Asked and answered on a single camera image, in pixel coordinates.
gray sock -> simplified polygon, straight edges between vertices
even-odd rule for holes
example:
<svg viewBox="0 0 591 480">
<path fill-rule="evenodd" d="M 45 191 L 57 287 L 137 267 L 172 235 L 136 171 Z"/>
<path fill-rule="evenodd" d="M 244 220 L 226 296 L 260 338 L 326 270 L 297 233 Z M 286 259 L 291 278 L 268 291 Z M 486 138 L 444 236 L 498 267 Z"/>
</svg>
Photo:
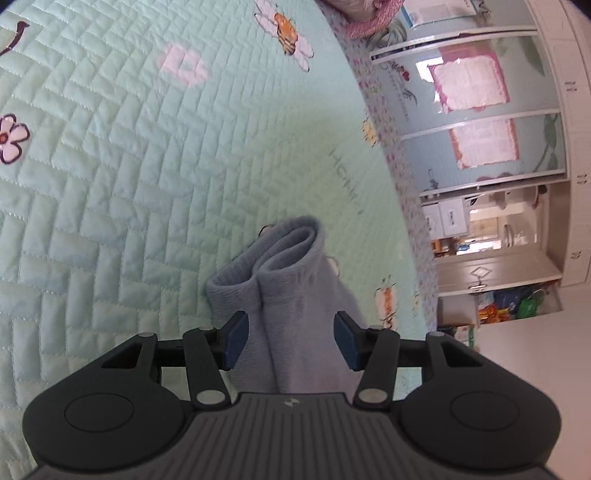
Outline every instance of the gray sock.
<svg viewBox="0 0 591 480">
<path fill-rule="evenodd" d="M 317 219 L 289 219 L 207 282 L 215 326 L 236 310 L 249 316 L 246 347 L 230 372 L 238 391 L 341 391 L 349 398 L 355 393 L 361 373 L 349 370 L 341 356 L 333 319 L 344 310 L 364 323 L 323 247 L 324 231 Z"/>
</svg>

pillow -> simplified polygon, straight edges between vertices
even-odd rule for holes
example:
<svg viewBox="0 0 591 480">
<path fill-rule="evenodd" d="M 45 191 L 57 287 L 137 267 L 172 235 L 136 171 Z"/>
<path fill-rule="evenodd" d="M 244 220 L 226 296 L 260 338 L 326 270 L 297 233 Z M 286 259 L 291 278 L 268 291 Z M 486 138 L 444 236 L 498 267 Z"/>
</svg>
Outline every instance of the pillow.
<svg viewBox="0 0 591 480">
<path fill-rule="evenodd" d="M 328 4 L 347 15 L 352 22 L 365 22 L 375 15 L 373 0 L 325 0 Z"/>
<path fill-rule="evenodd" d="M 347 35 L 351 39 L 364 38 L 387 29 L 403 2 L 404 0 L 374 0 L 374 7 L 377 9 L 375 16 L 367 21 L 351 22 L 345 27 Z"/>
</svg>

circular pad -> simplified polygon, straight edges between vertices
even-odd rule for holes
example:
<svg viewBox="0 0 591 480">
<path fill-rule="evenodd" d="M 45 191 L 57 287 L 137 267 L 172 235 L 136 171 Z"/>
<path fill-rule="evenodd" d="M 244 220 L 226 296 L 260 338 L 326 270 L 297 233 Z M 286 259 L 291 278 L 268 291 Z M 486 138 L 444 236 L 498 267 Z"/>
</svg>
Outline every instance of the circular pad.
<svg viewBox="0 0 591 480">
<path fill-rule="evenodd" d="M 66 408 L 66 420 L 83 432 L 108 432 L 126 424 L 134 405 L 121 395 L 95 393 L 77 398 Z"/>
<path fill-rule="evenodd" d="M 494 392 L 471 392 L 452 401 L 452 415 L 473 430 L 498 432 L 513 425 L 519 417 L 515 402 Z"/>
</svg>

pink flower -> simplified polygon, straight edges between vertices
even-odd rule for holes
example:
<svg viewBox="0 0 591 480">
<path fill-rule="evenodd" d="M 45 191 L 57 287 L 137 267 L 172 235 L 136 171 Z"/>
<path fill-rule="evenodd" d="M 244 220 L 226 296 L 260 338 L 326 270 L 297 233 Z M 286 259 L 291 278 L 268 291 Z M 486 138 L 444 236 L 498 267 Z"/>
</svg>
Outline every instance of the pink flower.
<svg viewBox="0 0 591 480">
<path fill-rule="evenodd" d="M 25 124 L 18 124 L 14 113 L 0 116 L 0 161 L 6 165 L 17 161 L 22 155 L 20 142 L 31 136 Z"/>
</svg>

bed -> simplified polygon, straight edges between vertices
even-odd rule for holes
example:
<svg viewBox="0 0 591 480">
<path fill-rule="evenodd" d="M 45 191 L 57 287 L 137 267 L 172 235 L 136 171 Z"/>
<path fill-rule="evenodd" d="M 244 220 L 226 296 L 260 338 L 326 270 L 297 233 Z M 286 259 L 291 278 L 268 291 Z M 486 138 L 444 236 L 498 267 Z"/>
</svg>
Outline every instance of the bed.
<svg viewBox="0 0 591 480">
<path fill-rule="evenodd" d="M 0 479 L 34 466 L 38 393 L 138 332 L 209 325 L 207 279 L 281 219 L 322 221 L 370 323 L 389 291 L 404 337 L 433 327 L 424 219 L 362 47 L 311 0 L 0 14 Z"/>
</svg>

